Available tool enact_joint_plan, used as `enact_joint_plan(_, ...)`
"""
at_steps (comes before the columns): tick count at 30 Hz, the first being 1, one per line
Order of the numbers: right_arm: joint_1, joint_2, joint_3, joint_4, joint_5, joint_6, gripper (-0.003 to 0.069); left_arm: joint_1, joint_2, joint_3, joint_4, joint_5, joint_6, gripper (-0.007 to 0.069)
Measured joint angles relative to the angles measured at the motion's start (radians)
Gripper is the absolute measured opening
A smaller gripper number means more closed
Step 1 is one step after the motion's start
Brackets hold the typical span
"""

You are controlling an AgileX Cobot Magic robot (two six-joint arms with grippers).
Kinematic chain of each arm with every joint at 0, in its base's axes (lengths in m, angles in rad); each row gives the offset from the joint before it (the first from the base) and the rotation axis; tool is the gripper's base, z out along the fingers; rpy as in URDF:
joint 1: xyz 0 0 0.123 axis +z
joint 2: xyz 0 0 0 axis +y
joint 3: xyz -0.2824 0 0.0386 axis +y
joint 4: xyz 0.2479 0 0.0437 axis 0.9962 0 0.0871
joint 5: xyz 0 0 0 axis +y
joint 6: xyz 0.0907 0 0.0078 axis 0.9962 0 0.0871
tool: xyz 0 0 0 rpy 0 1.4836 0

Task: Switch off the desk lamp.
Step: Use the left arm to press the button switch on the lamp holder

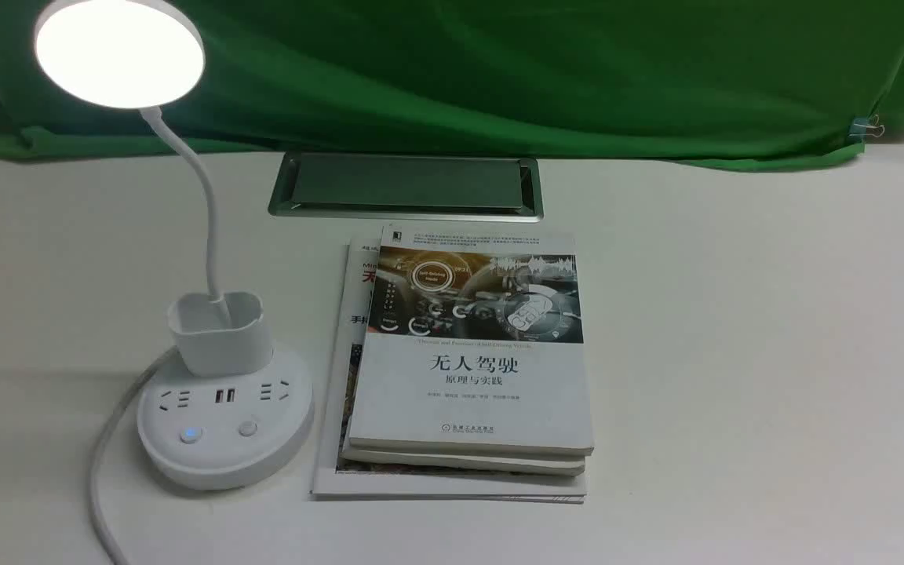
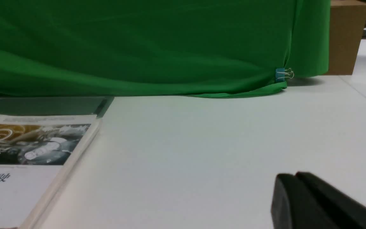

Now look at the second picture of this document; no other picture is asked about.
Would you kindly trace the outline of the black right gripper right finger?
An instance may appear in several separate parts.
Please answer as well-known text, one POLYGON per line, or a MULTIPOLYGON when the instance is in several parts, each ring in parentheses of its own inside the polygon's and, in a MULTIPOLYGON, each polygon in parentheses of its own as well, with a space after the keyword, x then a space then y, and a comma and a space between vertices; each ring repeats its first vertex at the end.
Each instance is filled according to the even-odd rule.
POLYGON ((326 215, 340 229, 366 229, 366 206, 309 172, 297 172, 326 215))

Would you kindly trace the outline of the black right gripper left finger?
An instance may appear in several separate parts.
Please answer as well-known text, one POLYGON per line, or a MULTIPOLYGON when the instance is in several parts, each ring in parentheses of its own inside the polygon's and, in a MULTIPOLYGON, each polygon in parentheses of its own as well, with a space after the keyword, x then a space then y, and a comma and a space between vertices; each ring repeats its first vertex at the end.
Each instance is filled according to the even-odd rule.
POLYGON ((275 229, 338 229, 307 187, 292 174, 277 174, 271 203, 275 229))

